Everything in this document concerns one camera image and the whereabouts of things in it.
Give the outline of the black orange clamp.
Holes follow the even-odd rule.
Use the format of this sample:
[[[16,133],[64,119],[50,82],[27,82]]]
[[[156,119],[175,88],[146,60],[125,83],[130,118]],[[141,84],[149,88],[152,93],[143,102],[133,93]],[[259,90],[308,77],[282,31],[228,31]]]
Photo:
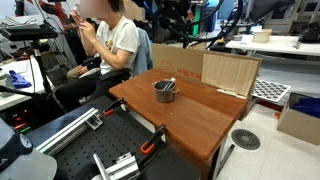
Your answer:
[[[156,148],[156,145],[162,140],[162,136],[165,134],[166,125],[162,124],[156,128],[152,136],[140,146],[141,153],[144,155],[150,154]]]
[[[116,107],[120,107],[124,112],[128,111],[128,106],[123,98],[119,98],[112,102],[105,110],[102,111],[104,116],[109,116],[114,112]]]

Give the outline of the black and white marker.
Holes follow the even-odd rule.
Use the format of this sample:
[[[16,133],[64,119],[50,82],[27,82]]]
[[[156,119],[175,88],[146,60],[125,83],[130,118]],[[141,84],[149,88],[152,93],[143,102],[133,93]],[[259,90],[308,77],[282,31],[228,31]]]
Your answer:
[[[176,79],[174,77],[172,77],[170,79],[170,81],[168,82],[168,84],[166,86],[164,86],[163,90],[164,91],[168,90],[175,81],[176,81]]]

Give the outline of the small wooden box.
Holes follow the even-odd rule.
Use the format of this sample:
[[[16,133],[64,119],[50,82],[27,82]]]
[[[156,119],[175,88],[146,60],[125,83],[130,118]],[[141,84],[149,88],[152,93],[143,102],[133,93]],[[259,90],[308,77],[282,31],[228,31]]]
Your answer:
[[[256,31],[253,34],[253,42],[266,43],[270,40],[271,34],[272,34],[271,29],[262,29],[260,31]]]

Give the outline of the black orange clamp far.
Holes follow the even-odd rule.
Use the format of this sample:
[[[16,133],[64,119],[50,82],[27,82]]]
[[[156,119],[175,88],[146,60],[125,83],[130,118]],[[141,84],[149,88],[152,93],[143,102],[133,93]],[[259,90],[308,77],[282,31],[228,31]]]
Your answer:
[[[105,110],[102,111],[104,116],[109,116],[114,112],[116,107],[120,107],[124,112],[128,111],[128,106],[123,98],[119,98],[112,102]]]

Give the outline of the cardboard box with blue contents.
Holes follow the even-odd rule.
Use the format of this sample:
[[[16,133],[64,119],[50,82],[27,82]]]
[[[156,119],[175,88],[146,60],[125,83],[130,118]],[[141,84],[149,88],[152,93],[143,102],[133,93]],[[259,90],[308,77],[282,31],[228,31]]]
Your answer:
[[[320,98],[292,92],[281,112],[277,129],[320,145]]]

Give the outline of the brown wooden table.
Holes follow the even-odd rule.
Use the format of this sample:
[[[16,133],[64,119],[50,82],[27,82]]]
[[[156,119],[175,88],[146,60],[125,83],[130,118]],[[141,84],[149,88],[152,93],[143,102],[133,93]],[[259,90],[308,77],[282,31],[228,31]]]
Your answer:
[[[161,103],[153,84],[173,75],[152,69],[110,89],[153,126],[166,126],[172,148],[196,165],[203,180],[216,180],[228,132],[248,102],[215,87],[176,78],[175,100]]]

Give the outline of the white perforated tray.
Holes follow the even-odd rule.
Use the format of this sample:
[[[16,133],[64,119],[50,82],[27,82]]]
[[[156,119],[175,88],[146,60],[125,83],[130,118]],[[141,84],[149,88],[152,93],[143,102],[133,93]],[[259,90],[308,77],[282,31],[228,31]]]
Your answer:
[[[290,89],[289,85],[257,79],[252,95],[271,102],[279,102]]]

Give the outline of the brown cardboard barrier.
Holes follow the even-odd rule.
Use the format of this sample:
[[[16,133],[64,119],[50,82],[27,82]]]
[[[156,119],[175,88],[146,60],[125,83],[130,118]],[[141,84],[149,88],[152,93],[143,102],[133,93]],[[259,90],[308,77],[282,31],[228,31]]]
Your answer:
[[[244,98],[251,96],[262,64],[261,58],[163,44],[152,45],[152,60],[156,69]]]

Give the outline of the small stainless steel pot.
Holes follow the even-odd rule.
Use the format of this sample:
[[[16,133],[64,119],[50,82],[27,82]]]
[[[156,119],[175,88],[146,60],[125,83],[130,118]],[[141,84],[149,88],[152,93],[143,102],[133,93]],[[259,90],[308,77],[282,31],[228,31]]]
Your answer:
[[[163,90],[164,86],[166,86],[169,81],[170,80],[168,79],[164,79],[153,83],[153,88],[155,90],[156,99],[158,102],[170,103],[175,100],[175,96],[179,92],[175,83],[173,83],[168,90]]]

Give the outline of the white side desk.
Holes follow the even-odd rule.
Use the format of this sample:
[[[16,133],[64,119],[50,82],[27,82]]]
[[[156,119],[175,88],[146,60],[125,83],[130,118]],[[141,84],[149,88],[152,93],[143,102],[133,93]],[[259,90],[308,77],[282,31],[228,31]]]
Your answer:
[[[0,69],[0,111],[45,92],[40,67],[34,57],[1,64]]]

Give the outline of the long aluminium extrusion rail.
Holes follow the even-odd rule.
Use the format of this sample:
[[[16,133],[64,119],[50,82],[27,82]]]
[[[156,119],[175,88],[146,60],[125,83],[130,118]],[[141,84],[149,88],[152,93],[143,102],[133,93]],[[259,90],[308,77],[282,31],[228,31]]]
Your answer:
[[[98,110],[91,108],[70,124],[59,130],[36,149],[49,156],[54,156],[70,144],[87,129],[97,130],[103,124]]]

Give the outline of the round floor drain grate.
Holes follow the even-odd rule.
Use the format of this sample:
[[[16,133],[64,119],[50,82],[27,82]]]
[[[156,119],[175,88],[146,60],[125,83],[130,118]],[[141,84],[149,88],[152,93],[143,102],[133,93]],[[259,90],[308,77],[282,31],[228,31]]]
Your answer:
[[[231,133],[233,142],[246,150],[257,150],[261,143],[257,135],[246,129],[235,129]]]

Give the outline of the blue cloth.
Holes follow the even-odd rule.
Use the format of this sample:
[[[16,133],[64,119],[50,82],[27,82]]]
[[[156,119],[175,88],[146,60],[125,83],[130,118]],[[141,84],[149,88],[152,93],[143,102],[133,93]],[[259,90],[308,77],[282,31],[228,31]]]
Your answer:
[[[10,70],[9,74],[11,75],[11,82],[13,86],[17,89],[31,87],[32,84],[27,81],[22,75],[16,73],[14,70]]]

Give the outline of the black orange clamp near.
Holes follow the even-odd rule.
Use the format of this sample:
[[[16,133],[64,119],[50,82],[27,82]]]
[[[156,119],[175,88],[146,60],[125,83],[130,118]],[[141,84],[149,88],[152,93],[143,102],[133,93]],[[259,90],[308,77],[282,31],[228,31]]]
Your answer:
[[[162,140],[162,136],[165,134],[166,125],[162,124],[156,128],[152,136],[140,146],[141,153],[144,155],[150,154],[156,148],[156,145]]]

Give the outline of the white background table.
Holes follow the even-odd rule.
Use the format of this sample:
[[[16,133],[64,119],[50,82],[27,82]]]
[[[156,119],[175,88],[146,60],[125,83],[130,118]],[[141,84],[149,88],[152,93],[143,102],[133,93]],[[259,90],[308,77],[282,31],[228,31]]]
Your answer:
[[[296,49],[294,45],[298,42],[297,36],[271,36],[266,43],[253,41],[252,35],[243,35],[240,41],[231,40],[226,48],[254,50],[273,53],[286,53],[305,56],[320,56],[320,44],[301,43]]]

